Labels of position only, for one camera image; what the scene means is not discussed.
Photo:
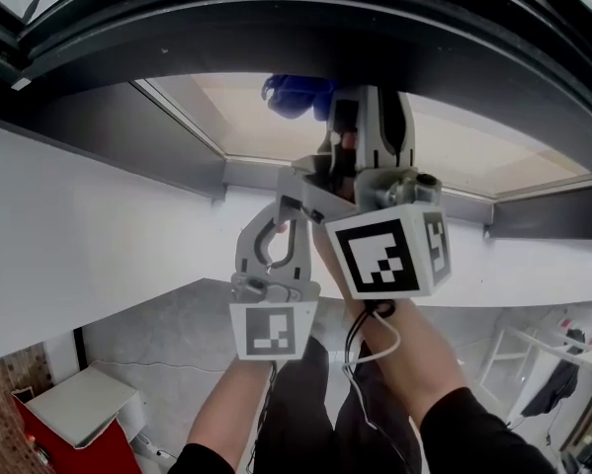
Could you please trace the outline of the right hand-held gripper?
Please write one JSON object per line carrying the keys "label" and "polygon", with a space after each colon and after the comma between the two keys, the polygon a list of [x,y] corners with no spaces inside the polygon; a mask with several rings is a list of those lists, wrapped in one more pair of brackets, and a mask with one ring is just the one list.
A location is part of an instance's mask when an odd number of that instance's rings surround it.
{"label": "right hand-held gripper", "polygon": [[[351,295],[361,300],[423,297],[452,274],[442,184],[412,168],[415,122],[408,96],[395,93],[395,167],[381,168],[379,91],[372,86],[338,89],[327,130],[331,160],[307,156],[280,170],[277,197],[299,203],[312,223],[327,233]],[[357,134],[356,149],[341,148],[341,134]],[[329,170],[362,170],[352,198],[331,190]]]}

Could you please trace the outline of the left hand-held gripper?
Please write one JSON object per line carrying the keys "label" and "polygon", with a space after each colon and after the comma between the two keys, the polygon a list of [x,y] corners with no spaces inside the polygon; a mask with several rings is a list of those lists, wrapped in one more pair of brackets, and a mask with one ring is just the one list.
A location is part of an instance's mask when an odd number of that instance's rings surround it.
{"label": "left hand-held gripper", "polygon": [[232,276],[230,319],[238,357],[243,360],[297,360],[303,357],[320,296],[310,280],[306,218],[289,224],[287,254],[273,263],[268,248],[277,233],[277,204],[265,206],[241,231]]}

